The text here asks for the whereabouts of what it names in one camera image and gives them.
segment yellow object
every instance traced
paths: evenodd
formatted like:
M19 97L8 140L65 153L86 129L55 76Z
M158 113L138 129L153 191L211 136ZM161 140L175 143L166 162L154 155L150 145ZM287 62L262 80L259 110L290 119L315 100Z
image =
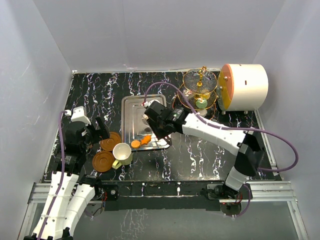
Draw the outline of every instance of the yellow object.
M148 144L150 141L151 141L151 135L147 135L141 140L141 145Z
M198 87L201 87L202 86L202 78L203 78L203 74L202 74L202 69L200 69L199 70L199 75L200 75L200 79L199 79L199 81L197 82L197 86Z
M231 103L231 99L230 96L228 94L228 90L227 90L227 84L225 81L225 75L224 72L221 70L220 74L218 76L218 82L219 85L222 87L221 90L221 95L222 95L222 102L223 102L223 106L225 109L228 109Z
M138 148L141 147L141 145L146 145L150 141L151 141L151 135L147 135L141 140L141 142L139 140L133 140L131 142L131 147L134 148L134 149L138 149Z
M131 147L133 147L134 149L138 149L141 147L141 142L139 140L134 140L131 142Z
M204 100L208 100L210 98L210 93L207 94L200 94L200 97Z

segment white cylinder container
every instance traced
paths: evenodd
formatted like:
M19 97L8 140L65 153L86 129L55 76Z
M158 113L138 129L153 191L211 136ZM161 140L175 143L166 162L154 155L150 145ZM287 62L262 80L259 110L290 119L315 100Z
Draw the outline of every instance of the white cylinder container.
M218 104L222 111L254 111L265 101L268 76L260 64L225 64L218 77Z

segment cable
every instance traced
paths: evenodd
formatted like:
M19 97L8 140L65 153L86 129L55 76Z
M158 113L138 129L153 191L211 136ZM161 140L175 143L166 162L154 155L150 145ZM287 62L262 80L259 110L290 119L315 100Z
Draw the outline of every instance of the cable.
M95 210L95 212L92 214L92 217L94 217L96 215L96 213L100 210L100 209L103 209L103 207L99 207L97 210Z
M160 82L155 82L155 83L152 83L148 89L145 91L144 93L144 100L143 100L143 103L146 102L147 100L147 94L148 92L150 91L150 89L155 86L155 85L161 85L161 84L166 84L166 85L169 85L171 87L173 87L175 90L178 91L178 93L181 94L181 96L184 98L186 104L189 106L189 108L191 109L191 111L195 114L195 116L201 121L203 122L204 124L210 126L210 127L213 127L213 128L216 128L216 129L221 129L221 130L238 130L238 131L254 131L254 132L259 132L259 133L264 133L264 134L268 134L268 135L271 135L273 137L276 137L277 139L280 139L282 140L283 142L285 142L286 144L288 144L290 146L290 148L292 148L293 152L294 152L294 155L295 155L295 160L293 162L292 165L288 166L288 167L285 167L285 168L281 168L281 169L268 169L268 168L259 168L259 170L263 170L263 171L266 171L266 172L274 172L274 173L279 173L279 172L284 172L284 171L287 171L287 170L290 170L292 169L295 165L297 165L298 161L299 161L299 154L298 154L298 151L297 149L293 146L293 144L291 142L289 142L288 140L286 140L285 138L283 138L282 136L279 136L273 132L270 132L270 131L267 131L267 130L264 130L264 129L258 129L258 128L248 128L248 127L220 127L220 126L216 126L210 122L206 122L202 117L200 117L196 110L192 107L192 105L189 103L187 97L179 90L179 88L177 88L175 85L169 83L169 82L164 82L164 81L160 81Z
M64 180L64 174L65 174L65 145L64 145L64 138L63 138L63 134L62 134L62 126L61 126L61 121L62 121L62 116L64 113L66 113L67 111L61 111L60 114L59 114L59 121L58 121L58 129L59 129L59 138L60 138L60 145L61 145L61 161L62 161L62 167L61 167L61 177L60 177L60 182L59 182L59 185L58 185L58 188L56 189L55 191L55 196L52 198L51 200L51 203L48 207L48 210L46 211L46 215L48 216L51 212L51 209L52 207L54 206L54 203L56 201L56 198L57 198L57 195L61 189L61 186L62 186L62 182ZM37 240L40 240L41 239L41 236L42 236L42 233L44 232L45 230L45 226L46 226L46 223L47 223L47 220L48 218L45 217L44 220L43 220L43 223L42 223L42 226L40 228L40 231L39 231L39 234L38 234L38 237L36 238Z
M97 198L92 198L92 200L98 200L98 199L100 199L103 194L104 194L104 193L102 192L100 196L98 196Z
M237 196L236 196L235 202L234 202L234 203L231 203L231 204L239 204L239 203L241 203L241 201L242 201L242 193L239 192L239 193L237 194Z
M88 212L86 209L83 210L83 212L84 212L84 214L85 214L87 217L89 217L89 218L92 218L92 217L93 217L93 215L92 215L90 212Z
M214 102L214 111L213 111L213 115L212 115L212 117L210 118L210 120L214 119L214 117L215 117L215 115L216 115L216 110L217 110L217 105L216 105L216 104L217 104L217 103Z
M248 210L248 208L249 208L249 205L250 205L250 201L251 201L251 191L250 191L250 189L249 189L249 187L247 186L247 185L243 185L247 190L248 190L248 203L246 204L246 206L245 206L245 208L244 208L244 210L242 211L242 212L240 212L238 215L236 215L236 217L240 217L241 215L243 215L243 214L245 214L245 212Z
M172 102L172 109L174 109L174 106L175 106L175 101L176 101L176 98L177 98L178 95L176 95L173 99L173 102Z
M103 208L105 208L105 206L106 206L107 198L108 198L107 193L104 192L104 197L102 196L102 199L101 199L101 200L102 200L102 207L103 207Z

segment cup handle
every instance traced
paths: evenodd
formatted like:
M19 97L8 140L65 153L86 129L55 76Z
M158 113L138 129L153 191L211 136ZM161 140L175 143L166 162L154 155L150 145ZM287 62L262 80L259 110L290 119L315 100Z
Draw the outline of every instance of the cup handle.
M121 162L119 162L118 160L114 160L112 167L114 169L118 169L121 165L122 165Z

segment white mug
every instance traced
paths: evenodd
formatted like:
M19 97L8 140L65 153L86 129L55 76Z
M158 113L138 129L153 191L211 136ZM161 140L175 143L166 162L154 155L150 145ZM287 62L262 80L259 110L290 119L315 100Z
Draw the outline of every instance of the white mug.
M115 145L112 153L115 158L112 164L114 169L118 169L121 165L129 165L132 162L131 147L126 143Z

